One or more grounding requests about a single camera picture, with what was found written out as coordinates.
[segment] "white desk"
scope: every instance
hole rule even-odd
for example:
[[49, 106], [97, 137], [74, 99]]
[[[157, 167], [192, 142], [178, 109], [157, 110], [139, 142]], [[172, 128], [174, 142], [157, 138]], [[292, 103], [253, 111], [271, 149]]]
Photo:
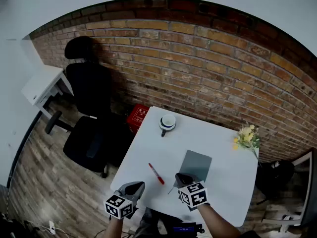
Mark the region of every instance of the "white desk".
[[43, 108], [43, 105], [50, 95], [55, 95], [57, 92], [61, 95], [63, 94], [55, 85], [59, 79], [63, 80], [66, 87], [73, 94], [73, 90], [63, 73], [63, 69], [49, 65], [43, 65], [43, 69], [36, 71], [22, 89], [25, 98], [27, 98], [32, 105], [37, 106], [49, 119], [52, 116]]
[[[159, 120], [173, 114], [177, 125], [161, 137]], [[151, 107], [134, 138], [116, 176], [112, 190], [131, 181], [144, 181], [139, 203], [182, 220], [203, 223], [197, 210], [190, 212], [178, 199], [177, 189], [168, 195], [187, 150], [212, 157], [206, 179], [209, 203], [228, 222], [241, 226], [246, 217], [257, 173], [257, 159], [251, 151], [233, 150], [236, 132], [208, 122], [157, 107]], [[151, 163], [165, 181], [161, 185]]]

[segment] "red marker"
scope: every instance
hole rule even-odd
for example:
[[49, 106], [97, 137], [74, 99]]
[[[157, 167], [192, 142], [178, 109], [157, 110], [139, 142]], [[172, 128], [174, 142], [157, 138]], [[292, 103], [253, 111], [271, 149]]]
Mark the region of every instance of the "red marker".
[[164, 185], [164, 181], [162, 179], [162, 177], [159, 176], [159, 174], [156, 172], [156, 170], [153, 168], [153, 166], [151, 165], [151, 163], [149, 163], [150, 168], [153, 170], [154, 174], [157, 176], [158, 180], [160, 181], [160, 183], [162, 183]]

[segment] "gray card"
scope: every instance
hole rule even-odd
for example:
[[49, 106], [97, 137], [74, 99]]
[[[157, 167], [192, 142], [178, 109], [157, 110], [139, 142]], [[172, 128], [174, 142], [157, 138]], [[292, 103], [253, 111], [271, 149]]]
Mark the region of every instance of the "gray card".
[[190, 173], [196, 175], [200, 180], [206, 181], [211, 164], [211, 157], [187, 150], [179, 173]]

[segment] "power outlet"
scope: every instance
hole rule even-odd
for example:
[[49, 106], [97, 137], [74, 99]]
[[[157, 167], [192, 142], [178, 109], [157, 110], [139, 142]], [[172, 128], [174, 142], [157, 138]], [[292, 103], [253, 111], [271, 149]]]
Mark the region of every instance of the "power outlet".
[[55, 224], [53, 221], [50, 221], [50, 233], [52, 235], [56, 235], [56, 231], [55, 231]]

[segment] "flower bouquet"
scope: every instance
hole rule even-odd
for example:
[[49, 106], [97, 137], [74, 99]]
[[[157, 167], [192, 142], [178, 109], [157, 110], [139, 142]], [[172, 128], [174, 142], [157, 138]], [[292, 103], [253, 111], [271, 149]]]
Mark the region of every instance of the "flower bouquet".
[[258, 134], [258, 130], [259, 128], [255, 128], [253, 124], [239, 130], [237, 137], [233, 139], [233, 142], [234, 142], [233, 149], [237, 149], [239, 146], [242, 148], [249, 149], [251, 152], [253, 152], [254, 156], [256, 157], [256, 159], [258, 160], [258, 163], [261, 166], [261, 163], [259, 162], [256, 150], [255, 150], [256, 148], [259, 148], [260, 146], [260, 137]]

